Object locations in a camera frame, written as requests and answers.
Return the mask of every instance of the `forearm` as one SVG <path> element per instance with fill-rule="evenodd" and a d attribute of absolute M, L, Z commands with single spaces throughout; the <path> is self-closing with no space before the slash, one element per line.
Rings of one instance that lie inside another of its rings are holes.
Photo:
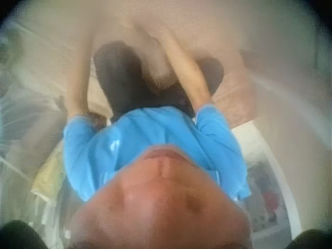
<path fill-rule="evenodd" d="M 204 104 L 211 102 L 208 86 L 198 64 L 181 47 L 171 32 L 163 32 L 159 42 L 165 50 L 180 84 L 189 97 L 194 111 L 198 111 Z"/>
<path fill-rule="evenodd" d="M 75 53 L 72 69 L 67 82 L 66 106 L 68 119 L 76 115 L 88 114 L 88 87 L 90 78 L 90 60 L 92 35 L 86 36 Z"/>

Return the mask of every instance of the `person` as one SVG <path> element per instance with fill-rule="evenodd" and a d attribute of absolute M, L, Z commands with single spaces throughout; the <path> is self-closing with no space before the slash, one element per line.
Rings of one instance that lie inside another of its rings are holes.
<path fill-rule="evenodd" d="M 250 248 L 248 219 L 234 202 L 250 195 L 246 165 L 211 98 L 222 67 L 196 62 L 164 25 L 140 28 L 160 44 L 179 83 L 152 93 L 133 49 L 104 45 L 94 63 L 114 116 L 97 131 L 87 101 L 92 38 L 77 52 L 64 160 L 86 203 L 72 218 L 70 248 Z"/>

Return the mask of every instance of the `blue sleeve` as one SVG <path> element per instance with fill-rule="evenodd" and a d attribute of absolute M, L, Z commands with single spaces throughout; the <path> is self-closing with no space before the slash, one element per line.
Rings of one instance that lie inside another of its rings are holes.
<path fill-rule="evenodd" d="M 97 133 L 89 118 L 76 116 L 64 129 L 64 166 L 68 180 L 79 197 L 87 201 L 95 192 L 96 180 L 93 169 L 88 167 L 89 142 Z"/>
<path fill-rule="evenodd" d="M 243 159 L 240 145 L 232 130 L 221 114 L 212 104 L 203 106 L 196 114 L 197 128 L 215 142 L 221 145 L 223 151 L 219 153 L 222 161 L 231 164 L 224 165 L 223 186 L 226 190 L 234 189 L 234 198 L 243 199 L 250 196 L 251 192 L 246 180 L 247 166 Z"/>

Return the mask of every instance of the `black pants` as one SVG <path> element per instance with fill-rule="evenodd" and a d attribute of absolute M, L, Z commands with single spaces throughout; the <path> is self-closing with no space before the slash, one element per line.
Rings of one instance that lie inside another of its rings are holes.
<path fill-rule="evenodd" d="M 223 67 L 215 58 L 197 61 L 213 95 L 223 79 Z M 112 122 L 125 113 L 143 107 L 175 106 L 193 117 L 190 101 L 177 82 L 157 96 L 142 77 L 142 64 L 133 49 L 122 41 L 102 46 L 94 55 L 96 74 L 113 110 Z"/>

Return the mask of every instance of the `man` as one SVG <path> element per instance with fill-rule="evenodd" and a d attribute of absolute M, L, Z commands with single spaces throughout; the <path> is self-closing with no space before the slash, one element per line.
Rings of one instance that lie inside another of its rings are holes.
<path fill-rule="evenodd" d="M 233 202 L 250 194 L 246 165 L 210 94 L 221 68 L 206 82 L 216 60 L 199 62 L 204 77 L 166 27 L 144 28 L 179 84 L 156 96 L 130 47 L 102 47 L 94 61 L 114 117 L 99 132 L 88 117 L 91 39 L 75 58 L 64 158 L 70 184 L 87 203 L 72 219 L 72 248 L 250 247 L 248 220 Z"/>

